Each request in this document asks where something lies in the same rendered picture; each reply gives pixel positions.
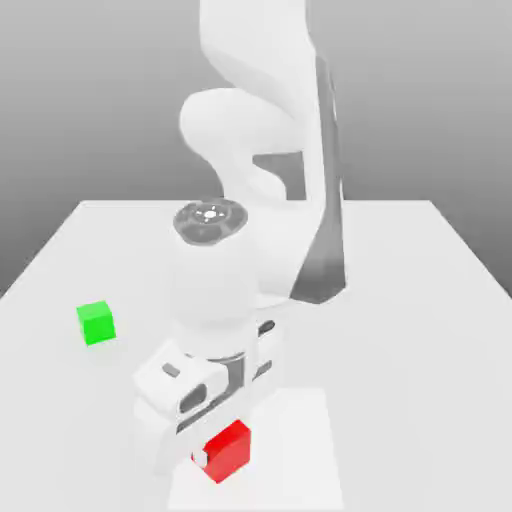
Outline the small green cube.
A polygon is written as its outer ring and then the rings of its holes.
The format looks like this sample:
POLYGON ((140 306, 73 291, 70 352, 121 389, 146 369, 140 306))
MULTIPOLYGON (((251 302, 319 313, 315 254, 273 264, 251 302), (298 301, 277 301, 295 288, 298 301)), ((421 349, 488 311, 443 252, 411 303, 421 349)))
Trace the small green cube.
POLYGON ((76 312, 81 334, 87 346, 116 337, 113 314, 106 301, 78 306, 76 312))

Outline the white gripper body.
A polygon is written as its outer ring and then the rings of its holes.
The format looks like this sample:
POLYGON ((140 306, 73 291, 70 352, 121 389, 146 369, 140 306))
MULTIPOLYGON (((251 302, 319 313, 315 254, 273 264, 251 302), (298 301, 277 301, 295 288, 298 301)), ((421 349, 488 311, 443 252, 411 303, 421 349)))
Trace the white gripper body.
POLYGON ((227 440, 236 421, 277 391, 283 373, 283 333, 262 322, 249 345, 229 356, 203 358, 174 341, 155 356, 153 409, 162 422, 155 471, 166 473, 200 449, 213 457, 216 438, 227 440))

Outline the small red cube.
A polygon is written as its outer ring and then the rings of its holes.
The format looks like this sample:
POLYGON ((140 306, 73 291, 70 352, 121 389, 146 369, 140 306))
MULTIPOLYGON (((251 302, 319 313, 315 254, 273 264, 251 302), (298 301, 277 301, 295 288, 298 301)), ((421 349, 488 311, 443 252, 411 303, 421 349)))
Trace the small red cube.
POLYGON ((202 448, 209 456, 202 469, 215 483, 220 484, 250 461, 251 430, 240 419, 211 438, 202 448))

